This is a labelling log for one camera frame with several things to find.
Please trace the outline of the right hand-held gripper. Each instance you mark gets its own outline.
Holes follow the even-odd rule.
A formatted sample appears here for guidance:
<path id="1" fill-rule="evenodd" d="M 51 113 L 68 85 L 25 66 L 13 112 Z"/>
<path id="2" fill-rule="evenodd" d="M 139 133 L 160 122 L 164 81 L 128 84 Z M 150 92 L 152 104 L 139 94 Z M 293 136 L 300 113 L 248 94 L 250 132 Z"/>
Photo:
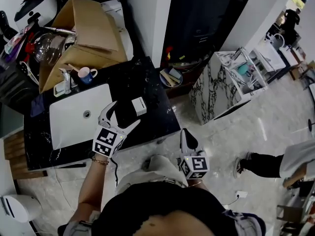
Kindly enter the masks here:
<path id="1" fill-rule="evenodd" d="M 188 148 L 196 149 L 197 147 L 197 139 L 186 128 L 183 128 L 180 134 L 181 152 L 187 153 Z M 181 155 L 179 168 L 187 180 L 202 179 L 209 171 L 209 158 L 204 151 Z"/>

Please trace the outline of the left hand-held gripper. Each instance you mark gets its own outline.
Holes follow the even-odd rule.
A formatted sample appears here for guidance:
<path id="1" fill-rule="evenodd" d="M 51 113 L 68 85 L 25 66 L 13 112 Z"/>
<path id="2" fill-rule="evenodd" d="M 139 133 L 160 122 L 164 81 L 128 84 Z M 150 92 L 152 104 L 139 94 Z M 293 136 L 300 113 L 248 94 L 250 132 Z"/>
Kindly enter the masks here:
<path id="1" fill-rule="evenodd" d="M 121 148 L 127 135 L 140 123 L 138 119 L 125 128 L 112 126 L 111 117 L 117 104 L 117 101 L 111 102 L 101 111 L 93 139 L 92 151 L 108 158 L 111 158 Z"/>

